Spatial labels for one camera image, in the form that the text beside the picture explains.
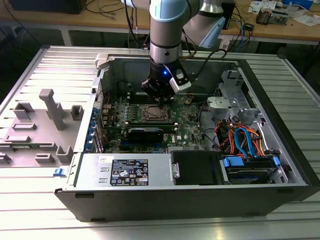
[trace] wire bundle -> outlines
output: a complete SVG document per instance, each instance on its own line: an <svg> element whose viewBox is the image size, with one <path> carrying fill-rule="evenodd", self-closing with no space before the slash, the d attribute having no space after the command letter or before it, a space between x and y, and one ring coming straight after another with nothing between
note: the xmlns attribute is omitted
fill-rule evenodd
<svg viewBox="0 0 320 240"><path fill-rule="evenodd" d="M228 128L228 138L225 139L224 142L222 142L218 146L221 151L223 150L224 152L227 152L231 155L237 155L239 157L246 158L247 154L244 152L243 147L248 145L248 148L252 157L255 157L255 155L266 156L262 147L262 137L252 128L249 128L240 123L229 123L225 126L222 126L222 122L219 122L214 132L217 133L219 128ZM247 136L247 138L243 140L241 146L238 143L237 134L246 134ZM224 146L228 142L229 142L229 147L225 149Z"/></svg>
<svg viewBox="0 0 320 240"><path fill-rule="evenodd" d="M244 38L245 38L245 31L246 31L245 28L244 28L244 25L246 24L246 20L248 20L248 18L244 19L244 18L240 15L240 11L239 11L239 9L238 9L237 6L235 6L235 9L236 9L236 11L237 11L237 14L236 14L236 13L233 13L231 20L232 20L232 21L235 21L235 23L237 24L236 26L237 26L237 28L239 29L239 34L238 34L238 36L236 37L234 43L233 43L233 44L230 44L231 47L229 48L228 52L230 52L232 48L233 48L233 50L236 49L236 52L238 52L241 48L244 48L244 47L247 47L247 48L248 48L249 43L250 43L250 40L251 40L251 36L252 36L252 34L253 34L252 31L249 31L249 30L248 30L249 36L244 40ZM236 42L237 42L237 40L239 39L240 36L241 36L240 43L236 44Z"/></svg>

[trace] warning label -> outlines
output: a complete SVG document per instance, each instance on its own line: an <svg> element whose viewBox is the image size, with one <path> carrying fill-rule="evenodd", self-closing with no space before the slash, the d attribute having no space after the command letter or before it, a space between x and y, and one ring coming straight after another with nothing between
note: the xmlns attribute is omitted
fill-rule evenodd
<svg viewBox="0 0 320 240"><path fill-rule="evenodd" d="M147 186L149 184L148 159L114 159L112 186Z"/></svg>

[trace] electronic device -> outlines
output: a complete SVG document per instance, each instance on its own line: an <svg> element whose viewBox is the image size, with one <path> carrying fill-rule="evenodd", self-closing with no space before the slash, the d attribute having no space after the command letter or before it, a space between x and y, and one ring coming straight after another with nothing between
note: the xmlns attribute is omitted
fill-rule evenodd
<svg viewBox="0 0 320 240"><path fill-rule="evenodd" d="M223 29L226 30L229 27L232 14L234 13L236 3L234 0L222 0L221 7L223 9L223 17L225 18L225 23Z"/></svg>
<svg viewBox="0 0 320 240"><path fill-rule="evenodd" d="M54 192L78 220L262 216L319 190L245 61L211 60L197 85L159 106L140 89L146 56L110 54L94 84L104 99L88 103L67 183Z"/></svg>
<svg viewBox="0 0 320 240"><path fill-rule="evenodd" d="M9 0L16 11L56 12L79 14L86 0Z"/></svg>
<svg viewBox="0 0 320 240"><path fill-rule="evenodd" d="M260 8L259 13L255 17L257 24L267 25L272 15L271 8Z"/></svg>

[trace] black cable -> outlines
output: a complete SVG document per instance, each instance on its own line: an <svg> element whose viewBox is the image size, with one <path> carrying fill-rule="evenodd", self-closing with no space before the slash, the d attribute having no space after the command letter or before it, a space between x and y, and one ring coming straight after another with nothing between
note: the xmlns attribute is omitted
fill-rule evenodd
<svg viewBox="0 0 320 240"><path fill-rule="evenodd" d="M189 48L189 46L188 46L188 39L189 39L190 42L192 43L192 46L193 46L193 50L194 50L193 55L196 55L196 53L197 53L197 45L196 45L195 42L186 34L186 31L185 31L184 29L182 29L182 33L183 33L183 35L184 35L185 42L186 42L186 44L187 44L187 48Z"/></svg>
<svg viewBox="0 0 320 240"><path fill-rule="evenodd" d="M240 15L239 9L238 9L237 7L235 7L235 8L236 8L238 14L233 13L232 15L238 16L238 17L240 18L240 20L238 20L238 19L236 19L236 18L231 18L231 20L233 20L233 21L239 21L240 24L241 24L241 27L242 27L243 30L244 30L244 25L246 24L246 21L245 21L245 19ZM237 42L237 40L239 39L241 33L242 33L242 31L241 31L241 29L239 29L239 34L238 34L238 36L236 37L235 41L234 41L232 44L230 44L231 47L229 48L229 50L227 50L227 52L230 52L232 48L233 48L233 49L236 49L235 45L236 45L236 42Z"/></svg>
<svg viewBox="0 0 320 240"><path fill-rule="evenodd" d="M11 17L13 17L13 19L33 38L34 41L36 41L37 44L39 44L39 46L41 46L42 44L25 28L25 26L22 25L22 23L16 19L16 17L11 13L11 11L9 10L6 1L2 0L5 9L8 11L8 13L11 15Z"/></svg>
<svg viewBox="0 0 320 240"><path fill-rule="evenodd" d="M190 49L189 49L188 38L187 38L187 36L186 36L185 34L183 34L183 35L184 35L184 40L185 40L186 49L187 49L188 53L191 55L191 51L190 51Z"/></svg>
<svg viewBox="0 0 320 240"><path fill-rule="evenodd" d="M124 9L124 7L121 7L121 8L118 8L118 9L115 9L115 10L110 10L110 11L104 11L104 10L103 10L103 8L105 8L105 7L115 6L115 5L120 4L121 1L119 1L118 3L103 5L102 7L100 7L99 11L90 10L90 9L88 8L88 6L89 6L90 4L92 4L93 2L95 2L95 1L97 1L97 0L91 0L90 2L88 2L88 3L85 5L85 9L86 9L87 11L89 11L90 13L94 13L94 14L108 14L108 13L113 13L113 12L119 11L119 10L121 10L121 9Z"/></svg>
<svg viewBox="0 0 320 240"><path fill-rule="evenodd" d="M24 49L23 47L15 46L14 43L13 43L13 40L12 40L11 36L8 35L8 34L6 34L6 32L5 32L1 27L0 27L0 31L2 32L3 35L5 35L6 38L9 39L10 44L11 44L11 46L12 46L13 49L17 49L17 50L20 50L20 51L22 50L22 51L26 52L27 54L31 55L32 58L35 56L35 54L29 52L28 50Z"/></svg>
<svg viewBox="0 0 320 240"><path fill-rule="evenodd" d="M203 62L203 64L202 64L202 66L200 67L198 73L195 75L195 78L199 77L199 75L201 74L201 72L205 69L205 66L206 66L207 62L209 61L210 57L211 57L213 54L215 54L215 53L217 53L217 52L219 52L219 51L223 51L223 52L224 52L224 55L223 55L222 57L219 57L219 59L223 59L223 58L227 55L227 51L224 50L224 49L222 49L222 48L219 48L218 50L211 52L211 53L206 57L206 59L204 60L204 62Z"/></svg>
<svg viewBox="0 0 320 240"><path fill-rule="evenodd" d="M205 101L204 104L202 105L202 108L201 108L201 111L200 111L200 114L199 114L199 128L200 128L202 134L203 134L210 142L212 142L212 143L218 148L219 145L218 145L215 141L213 141L207 134L205 134L205 131L210 130L210 129L213 129L213 128L208 128L208 129L206 129L206 130L204 131L204 130L202 129L202 126L201 126L201 114L202 114L202 112L203 112L203 110L204 110L204 107L205 107L206 103L207 103L207 101Z"/></svg>
<svg viewBox="0 0 320 240"><path fill-rule="evenodd" d="M129 14L128 14L128 9L127 9L127 0L124 0L124 11L125 11L126 22L128 23L131 36L132 36L133 40L135 41L135 43L136 43L140 48L143 49L144 47L140 45L140 43L139 43L138 40L136 39L136 36L135 36L135 34L134 34L134 31L133 31L132 27L130 26Z"/></svg>
<svg viewBox="0 0 320 240"><path fill-rule="evenodd" d="M145 46L147 44L148 39L150 38L150 32L149 34L146 36L144 42L143 42L143 46Z"/></svg>

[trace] metal bracket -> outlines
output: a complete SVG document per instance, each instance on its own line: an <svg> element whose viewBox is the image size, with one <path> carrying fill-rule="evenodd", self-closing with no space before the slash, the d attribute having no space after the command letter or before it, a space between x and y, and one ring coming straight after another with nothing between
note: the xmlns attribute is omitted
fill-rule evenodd
<svg viewBox="0 0 320 240"><path fill-rule="evenodd" d="M95 68L97 70L106 68L109 65L109 61L113 60L114 58L109 57L107 53L99 53L94 60Z"/></svg>
<svg viewBox="0 0 320 240"><path fill-rule="evenodd" d="M180 178L179 164L178 163L172 163L172 176L175 179Z"/></svg>

